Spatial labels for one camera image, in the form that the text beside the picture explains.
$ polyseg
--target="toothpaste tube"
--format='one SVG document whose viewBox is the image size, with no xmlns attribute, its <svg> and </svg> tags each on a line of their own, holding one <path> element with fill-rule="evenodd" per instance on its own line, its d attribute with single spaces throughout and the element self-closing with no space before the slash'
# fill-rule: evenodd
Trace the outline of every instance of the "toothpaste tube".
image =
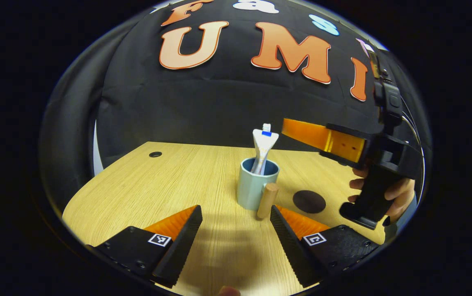
<svg viewBox="0 0 472 296">
<path fill-rule="evenodd" d="M 251 173 L 263 175 L 265 164 L 267 163 L 267 155 L 269 150 L 278 140 L 277 133 L 270 132 L 270 124 L 264 123 L 263 128 L 252 131 L 254 137 L 254 146 L 256 148 L 256 160 L 252 166 Z"/>
</svg>

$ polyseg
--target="table surface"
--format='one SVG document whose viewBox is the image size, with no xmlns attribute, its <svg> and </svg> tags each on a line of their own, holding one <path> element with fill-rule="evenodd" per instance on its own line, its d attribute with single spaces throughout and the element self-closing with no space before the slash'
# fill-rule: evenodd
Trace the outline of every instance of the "table surface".
<svg viewBox="0 0 472 296">
<path fill-rule="evenodd" d="M 154 151 L 160 157 L 149 157 Z M 215 295 L 223 285 L 243 295 L 291 295 L 305 290 L 297 281 L 269 219 L 237 204 L 239 164 L 254 148 L 147 142 L 112 163 L 76 193 L 63 220 L 85 244 L 96 246 L 125 227 L 145 228 L 195 204 L 203 222 L 172 291 Z M 275 204 L 335 227 L 345 224 L 381 244 L 384 229 L 356 225 L 340 216 L 352 169 L 316 152 L 271 150 L 277 163 L 279 192 Z M 319 193 L 326 208 L 317 214 L 292 201 L 299 190 Z"/>
</svg>

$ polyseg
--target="light blue mug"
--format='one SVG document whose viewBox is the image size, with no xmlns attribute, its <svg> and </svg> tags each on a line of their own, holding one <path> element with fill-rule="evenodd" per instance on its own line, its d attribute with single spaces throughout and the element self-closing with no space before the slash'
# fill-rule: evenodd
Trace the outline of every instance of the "light blue mug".
<svg viewBox="0 0 472 296">
<path fill-rule="evenodd" d="M 268 183 L 276 183 L 279 166 L 267 160 L 263 175 L 251 173 L 256 157 L 245 159 L 239 165 L 239 181 L 237 186 L 237 202 L 247 210 L 258 210 L 263 190 Z"/>
</svg>

